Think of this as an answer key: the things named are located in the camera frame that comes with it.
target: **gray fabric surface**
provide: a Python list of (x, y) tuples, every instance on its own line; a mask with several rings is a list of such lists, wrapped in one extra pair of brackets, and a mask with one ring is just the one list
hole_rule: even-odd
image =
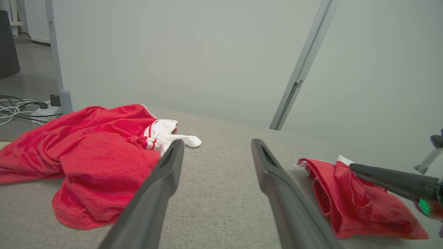
[[(178, 134), (196, 135), (198, 148), (186, 148), (179, 187), (166, 211), (160, 248), (279, 248), (267, 197), (260, 191), (250, 143), (261, 138), (318, 209), (302, 157), (334, 162), (338, 152), (319, 140), (243, 124), (151, 108), (158, 118), (179, 121)], [(0, 186), (0, 248), (97, 248), (111, 226), (76, 230), (62, 225), (52, 197), (62, 180)], [(414, 248), (423, 242), (355, 237), (348, 248)]]

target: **red cloth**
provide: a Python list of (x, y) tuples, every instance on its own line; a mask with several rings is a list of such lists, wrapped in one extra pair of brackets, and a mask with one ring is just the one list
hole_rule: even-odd
[(64, 115), (0, 151), (0, 184), (64, 177), (52, 200), (61, 223), (78, 229), (115, 223), (160, 159), (139, 137), (155, 120), (143, 105)]
[(428, 239), (414, 214), (396, 196), (358, 178), (341, 161), (335, 165), (312, 159), (305, 169), (314, 179), (314, 193), (323, 215), (338, 238), (379, 234), (405, 239)]

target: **gray floor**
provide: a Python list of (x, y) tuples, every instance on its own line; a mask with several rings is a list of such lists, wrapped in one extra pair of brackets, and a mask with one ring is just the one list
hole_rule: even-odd
[[(36, 44), (17, 44), (16, 48), (21, 71), (0, 79), (0, 95), (47, 101), (51, 94), (58, 94), (51, 48)], [(34, 105), (27, 110), (37, 108)], [(38, 124), (15, 118), (9, 124), (0, 126), (0, 139), (15, 139), (36, 127)]]

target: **gray wall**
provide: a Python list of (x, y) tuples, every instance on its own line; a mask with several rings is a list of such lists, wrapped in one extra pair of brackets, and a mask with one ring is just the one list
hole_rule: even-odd
[(268, 128), (320, 3), (54, 1), (63, 84), (74, 110), (143, 103)]
[(412, 171), (443, 128), (442, 14), (440, 0), (342, 0), (282, 130)]

